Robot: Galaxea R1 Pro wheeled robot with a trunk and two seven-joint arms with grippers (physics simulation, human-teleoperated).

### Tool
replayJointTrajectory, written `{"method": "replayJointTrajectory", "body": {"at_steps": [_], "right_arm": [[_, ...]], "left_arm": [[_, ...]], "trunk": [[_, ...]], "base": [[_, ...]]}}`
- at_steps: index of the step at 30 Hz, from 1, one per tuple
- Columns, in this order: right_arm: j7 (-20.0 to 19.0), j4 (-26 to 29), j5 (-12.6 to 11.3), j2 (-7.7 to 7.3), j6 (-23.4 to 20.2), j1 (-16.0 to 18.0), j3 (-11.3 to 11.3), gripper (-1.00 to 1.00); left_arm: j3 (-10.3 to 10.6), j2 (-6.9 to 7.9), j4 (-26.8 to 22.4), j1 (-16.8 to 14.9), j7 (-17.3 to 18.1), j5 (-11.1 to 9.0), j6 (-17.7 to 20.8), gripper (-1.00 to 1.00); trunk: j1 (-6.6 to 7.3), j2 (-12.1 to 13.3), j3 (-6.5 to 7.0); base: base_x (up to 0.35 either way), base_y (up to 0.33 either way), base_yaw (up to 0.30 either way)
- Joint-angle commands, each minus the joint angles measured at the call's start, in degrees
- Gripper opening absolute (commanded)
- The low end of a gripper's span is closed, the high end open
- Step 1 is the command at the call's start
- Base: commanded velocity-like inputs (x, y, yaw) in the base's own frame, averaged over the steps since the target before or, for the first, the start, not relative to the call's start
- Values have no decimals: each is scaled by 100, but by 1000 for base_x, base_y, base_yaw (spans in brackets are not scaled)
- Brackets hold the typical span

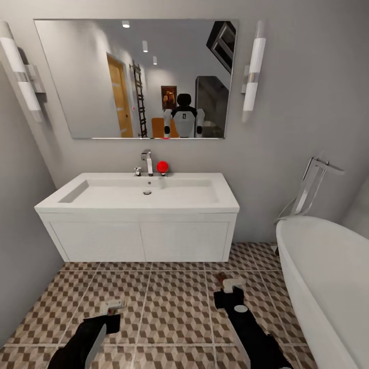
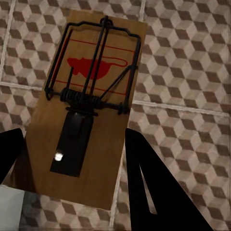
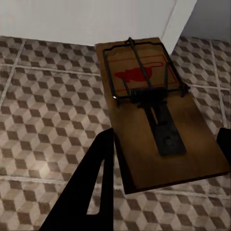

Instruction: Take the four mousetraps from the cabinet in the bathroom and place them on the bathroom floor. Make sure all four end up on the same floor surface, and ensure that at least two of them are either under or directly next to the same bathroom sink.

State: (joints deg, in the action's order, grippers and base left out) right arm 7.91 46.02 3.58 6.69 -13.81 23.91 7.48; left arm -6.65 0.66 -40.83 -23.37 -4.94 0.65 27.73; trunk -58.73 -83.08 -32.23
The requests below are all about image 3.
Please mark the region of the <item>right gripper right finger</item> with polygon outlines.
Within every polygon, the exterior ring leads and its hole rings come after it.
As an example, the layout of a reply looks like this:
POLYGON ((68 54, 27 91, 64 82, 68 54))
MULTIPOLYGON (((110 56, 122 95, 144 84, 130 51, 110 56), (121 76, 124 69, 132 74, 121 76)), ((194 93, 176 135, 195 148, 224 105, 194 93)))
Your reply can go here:
POLYGON ((231 166, 231 130, 221 128, 218 132, 217 142, 231 166))

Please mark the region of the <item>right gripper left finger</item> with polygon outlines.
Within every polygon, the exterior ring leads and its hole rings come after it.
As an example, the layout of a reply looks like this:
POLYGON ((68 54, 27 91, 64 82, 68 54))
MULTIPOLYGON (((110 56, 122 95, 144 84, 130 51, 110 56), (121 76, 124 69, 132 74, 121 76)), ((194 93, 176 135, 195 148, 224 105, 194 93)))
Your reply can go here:
POLYGON ((39 231, 114 231, 114 129, 99 133, 39 231), (87 215, 104 160, 100 211, 87 215))

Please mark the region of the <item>mousetrap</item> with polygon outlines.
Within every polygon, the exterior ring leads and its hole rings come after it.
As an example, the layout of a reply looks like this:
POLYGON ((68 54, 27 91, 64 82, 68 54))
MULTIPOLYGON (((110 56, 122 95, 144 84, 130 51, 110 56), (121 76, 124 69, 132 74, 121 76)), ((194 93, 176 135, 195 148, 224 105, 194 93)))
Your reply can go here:
POLYGON ((95 47, 125 195, 231 172, 159 37, 95 47))

